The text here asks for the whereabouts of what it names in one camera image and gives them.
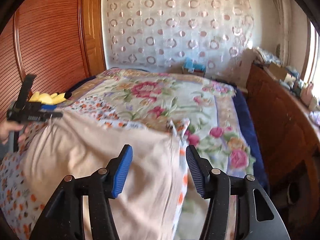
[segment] blanket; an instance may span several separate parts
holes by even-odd
[[[35,136],[24,158],[30,190],[47,203],[66,175],[90,176],[117,157],[124,144],[130,144],[133,160],[123,192],[110,200],[119,237],[171,239],[183,178],[179,139],[154,130],[103,129],[73,112],[63,114]],[[84,226],[90,239],[88,212],[84,212]]]
[[[234,94],[231,86],[194,75],[112,69],[82,85],[59,107],[85,116],[105,129],[166,131],[167,122],[172,120],[181,141],[195,145],[201,157],[207,158],[213,167],[244,177],[253,174],[255,158],[239,128]],[[12,228],[21,232],[21,239],[30,234],[44,207],[25,183],[21,170],[20,162],[29,145],[30,139],[20,145],[19,153],[7,154],[0,166],[0,206]],[[198,239],[208,203],[194,192],[183,150],[179,158],[183,183],[172,235],[177,239]],[[228,239],[233,239],[235,201],[232,199],[230,207]]]

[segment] human hand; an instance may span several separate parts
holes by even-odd
[[[9,139],[9,133],[11,131],[21,131],[23,129],[23,124],[19,124],[14,121],[2,121],[0,123],[0,142],[6,144]],[[19,137],[18,142],[22,142],[26,139],[28,129],[24,130],[24,133]]]

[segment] blue blanket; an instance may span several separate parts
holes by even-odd
[[[233,103],[238,115],[241,133],[251,148],[252,156],[256,158],[256,162],[253,164],[254,176],[269,195],[269,182],[264,170],[257,135],[249,113],[247,102],[245,101],[245,98],[239,89],[236,89],[236,96],[233,97]]]

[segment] metal screw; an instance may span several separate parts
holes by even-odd
[[[218,174],[221,173],[221,171],[220,171],[219,169],[217,169],[217,168],[212,169],[211,172],[212,172],[213,174],[215,174],[215,175],[218,175]]]
[[[251,174],[248,174],[247,175],[247,180],[249,180],[249,181],[254,181],[256,178],[253,176],[253,175],[251,175]]]
[[[98,170],[98,173],[100,175],[106,174],[107,173],[107,169],[106,168],[101,168],[101,169]]]
[[[67,175],[64,177],[64,181],[68,182],[72,180],[72,176],[71,175]]]

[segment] window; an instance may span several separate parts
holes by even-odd
[[[320,98],[320,38],[312,23],[310,23],[308,34],[310,39],[310,51],[303,81],[306,83],[313,82],[314,87],[312,93],[317,98]]]

